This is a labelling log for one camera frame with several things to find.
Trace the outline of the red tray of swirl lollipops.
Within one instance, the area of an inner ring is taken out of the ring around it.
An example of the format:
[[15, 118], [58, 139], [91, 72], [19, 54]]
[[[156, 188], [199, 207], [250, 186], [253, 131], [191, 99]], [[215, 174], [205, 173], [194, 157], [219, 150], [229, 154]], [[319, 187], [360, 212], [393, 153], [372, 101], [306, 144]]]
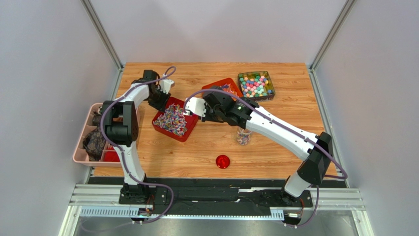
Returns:
[[184, 101], [170, 97], [163, 112], [152, 120], [154, 129], [174, 140], [186, 142], [198, 122], [197, 115], [183, 113]]

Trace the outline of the clear plastic jar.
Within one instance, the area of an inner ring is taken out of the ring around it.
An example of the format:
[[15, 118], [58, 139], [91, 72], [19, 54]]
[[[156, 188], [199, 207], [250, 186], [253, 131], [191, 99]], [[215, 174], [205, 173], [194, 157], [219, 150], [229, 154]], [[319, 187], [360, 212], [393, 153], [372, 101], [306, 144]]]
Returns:
[[253, 132], [251, 130], [238, 127], [236, 134], [237, 143], [242, 146], [249, 144], [249, 142], [251, 141], [252, 134]]

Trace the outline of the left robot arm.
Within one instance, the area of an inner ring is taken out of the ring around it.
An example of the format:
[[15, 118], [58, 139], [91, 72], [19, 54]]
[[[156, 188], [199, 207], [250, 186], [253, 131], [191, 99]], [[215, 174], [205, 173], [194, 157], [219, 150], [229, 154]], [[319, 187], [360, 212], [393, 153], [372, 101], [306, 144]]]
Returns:
[[121, 196], [124, 198], [143, 203], [150, 197], [149, 184], [136, 150], [139, 136], [137, 109], [146, 101], [158, 111], [165, 110], [171, 96], [170, 89], [174, 86], [169, 77], [175, 70], [171, 66], [162, 76], [153, 70], [144, 70], [143, 76], [134, 80], [123, 95], [103, 102], [100, 130], [122, 164], [124, 184]]

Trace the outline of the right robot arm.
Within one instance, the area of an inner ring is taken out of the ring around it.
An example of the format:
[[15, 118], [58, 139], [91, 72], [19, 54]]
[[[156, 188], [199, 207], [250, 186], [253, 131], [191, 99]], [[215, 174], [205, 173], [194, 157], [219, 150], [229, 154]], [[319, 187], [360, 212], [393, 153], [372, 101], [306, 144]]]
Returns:
[[261, 134], [288, 149], [301, 161], [288, 177], [283, 191], [293, 197], [322, 183], [333, 157], [332, 138], [326, 132], [316, 135], [301, 130], [272, 115], [257, 102], [246, 97], [232, 97], [214, 86], [203, 92], [202, 98], [192, 98], [187, 109], [202, 121], [227, 123]]

